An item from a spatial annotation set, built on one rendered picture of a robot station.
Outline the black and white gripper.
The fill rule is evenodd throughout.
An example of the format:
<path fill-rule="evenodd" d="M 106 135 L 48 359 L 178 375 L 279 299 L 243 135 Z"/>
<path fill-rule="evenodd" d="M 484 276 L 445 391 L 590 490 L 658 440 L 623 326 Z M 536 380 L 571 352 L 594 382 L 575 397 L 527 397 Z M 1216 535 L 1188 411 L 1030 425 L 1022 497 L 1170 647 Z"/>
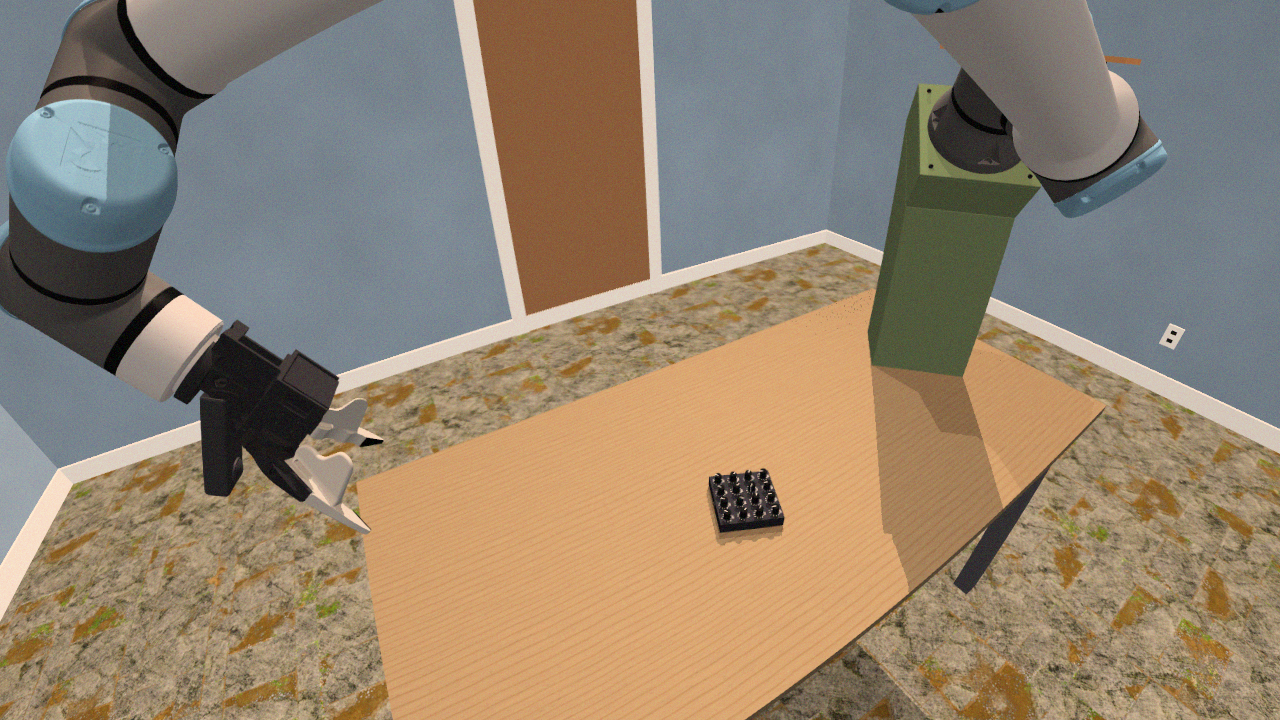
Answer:
<path fill-rule="evenodd" d="M 384 439 L 360 428 L 367 401 L 355 398 L 332 409 L 338 375 L 297 348 L 283 360 L 246 336 L 247 331 L 248 325 L 236 320 L 212 341 L 174 398 L 189 404 L 201 389 L 211 398 L 230 400 L 234 437 L 269 480 L 367 536 L 370 527 L 340 502 L 353 471 L 349 456 L 338 452 L 324 457 L 311 445 L 300 446 L 306 436 L 360 447 L 381 445 Z"/>

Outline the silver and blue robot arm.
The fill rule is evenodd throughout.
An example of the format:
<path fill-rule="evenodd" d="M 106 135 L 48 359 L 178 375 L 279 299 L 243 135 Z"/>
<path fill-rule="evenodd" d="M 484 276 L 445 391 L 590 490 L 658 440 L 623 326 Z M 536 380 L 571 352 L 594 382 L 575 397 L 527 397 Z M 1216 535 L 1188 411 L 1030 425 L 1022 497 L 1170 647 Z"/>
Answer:
<path fill-rule="evenodd" d="M 381 1 L 81 3 L 6 152 L 0 310 L 170 398 L 224 325 L 148 272 L 175 204 L 182 118 Z M 1108 70 L 1085 0 L 884 3 L 913 13 L 961 67 L 928 119 L 954 167 L 995 174 L 1023 161 L 1075 218 L 1167 161 L 1132 87 Z"/>

